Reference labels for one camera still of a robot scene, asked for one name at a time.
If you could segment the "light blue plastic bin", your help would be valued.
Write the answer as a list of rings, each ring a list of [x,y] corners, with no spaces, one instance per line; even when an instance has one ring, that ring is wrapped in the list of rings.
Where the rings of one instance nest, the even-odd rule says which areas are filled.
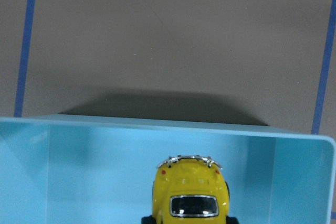
[[[267,126],[1,118],[1,223],[140,223],[157,165],[210,156],[240,223],[329,223],[335,141]]]

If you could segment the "yellow beetle toy car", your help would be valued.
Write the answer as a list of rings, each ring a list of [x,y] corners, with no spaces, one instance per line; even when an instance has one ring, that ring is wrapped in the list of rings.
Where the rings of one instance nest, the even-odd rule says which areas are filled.
[[[142,223],[238,223],[230,216],[229,186],[211,157],[169,157],[157,167],[152,213]]]

